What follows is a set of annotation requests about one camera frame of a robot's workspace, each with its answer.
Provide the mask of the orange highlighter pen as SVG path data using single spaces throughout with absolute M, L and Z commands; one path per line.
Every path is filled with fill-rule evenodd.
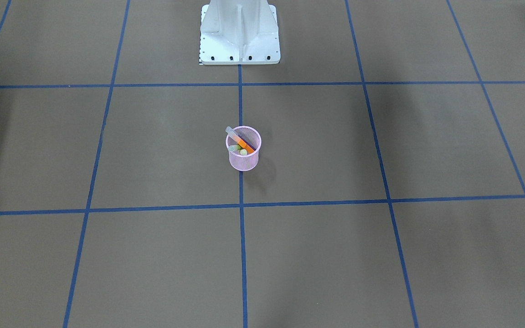
M 245 137 L 242 137 L 231 127 L 227 127 L 225 131 L 230 139 L 235 141 L 235 143 L 239 145 L 242 149 L 246 150 L 247 154 L 253 154 L 256 151 L 256 149 L 253 146 L 251 146 L 250 143 L 248 143 L 248 141 L 246 141 Z

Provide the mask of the green highlighter pen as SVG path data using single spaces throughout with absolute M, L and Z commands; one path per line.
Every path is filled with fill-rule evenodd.
M 229 147 L 227 147 L 227 149 L 228 149 L 229 152 L 240 152 L 242 147 L 240 147 L 240 145 L 238 145 L 238 144 L 233 144 L 233 145 L 229 145 Z

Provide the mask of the pink mesh pen holder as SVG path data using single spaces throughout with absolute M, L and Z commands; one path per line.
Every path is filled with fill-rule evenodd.
M 229 152 L 227 147 L 236 143 L 226 135 L 225 146 L 228 151 L 229 163 L 236 170 L 242 172 L 250 171 L 258 164 L 259 161 L 260 150 L 262 146 L 261 135 L 256 129 L 247 125 L 239 125 L 233 129 L 242 137 L 245 137 L 246 141 L 248 141 L 248 143 L 250 143 L 250 145 L 253 146 L 256 151 L 253 154 L 248 154 L 248 156 L 241 156 L 239 155 L 239 152 Z

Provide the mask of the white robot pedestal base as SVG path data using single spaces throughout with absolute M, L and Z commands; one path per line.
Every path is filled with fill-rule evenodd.
M 266 0 L 211 0 L 201 8 L 201 65 L 281 61 L 277 8 Z

